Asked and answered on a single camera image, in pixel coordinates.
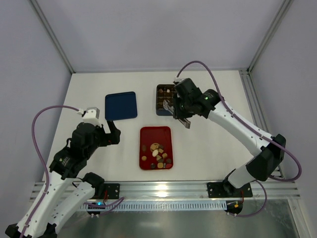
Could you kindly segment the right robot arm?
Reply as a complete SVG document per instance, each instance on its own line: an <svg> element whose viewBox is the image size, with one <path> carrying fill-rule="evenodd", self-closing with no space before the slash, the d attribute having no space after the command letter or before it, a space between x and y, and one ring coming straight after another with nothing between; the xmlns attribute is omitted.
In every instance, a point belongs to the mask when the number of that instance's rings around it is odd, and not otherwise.
<svg viewBox="0 0 317 238"><path fill-rule="evenodd" d="M258 180L266 181L282 162L286 139L272 136L236 114L218 92L202 92L190 78L174 79L173 116L187 121L199 115L218 124L239 140L251 153L252 159L230 172L222 182L227 196L234 196L244 185Z"/></svg>

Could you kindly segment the metal tongs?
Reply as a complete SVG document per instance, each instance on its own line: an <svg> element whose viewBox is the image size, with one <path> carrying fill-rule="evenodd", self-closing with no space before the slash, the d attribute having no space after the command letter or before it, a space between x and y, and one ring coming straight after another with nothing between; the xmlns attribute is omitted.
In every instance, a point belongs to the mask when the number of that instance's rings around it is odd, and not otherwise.
<svg viewBox="0 0 317 238"><path fill-rule="evenodd" d="M178 119L178 118L176 117L176 114L175 114L175 111L174 111L174 107L169 105L169 101L168 101L168 100L164 100L164 101L163 101L163 108L164 108L166 111L170 112L170 113L172 114L172 116L173 116L174 119L176 119L176 120L178 120L179 122L181 122L181 123L184 125L184 127L185 127L186 129L190 129L191 122L190 122L189 120L187 120L187 119Z"/></svg>

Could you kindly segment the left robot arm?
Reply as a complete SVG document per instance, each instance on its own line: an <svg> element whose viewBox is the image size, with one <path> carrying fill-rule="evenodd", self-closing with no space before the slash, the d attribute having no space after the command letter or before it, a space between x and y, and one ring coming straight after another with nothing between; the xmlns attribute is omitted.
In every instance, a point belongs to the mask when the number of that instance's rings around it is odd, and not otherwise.
<svg viewBox="0 0 317 238"><path fill-rule="evenodd" d="M66 146L55 154L40 194L26 215L17 224L7 227L7 236L55 238L81 205L90 198L104 195L105 180L89 172L75 190L61 201L62 195L87 165L92 154L100 147L117 145L120 142L121 131L112 121L108 121L107 124L110 133L105 133L102 125L84 122L77 125Z"/></svg>

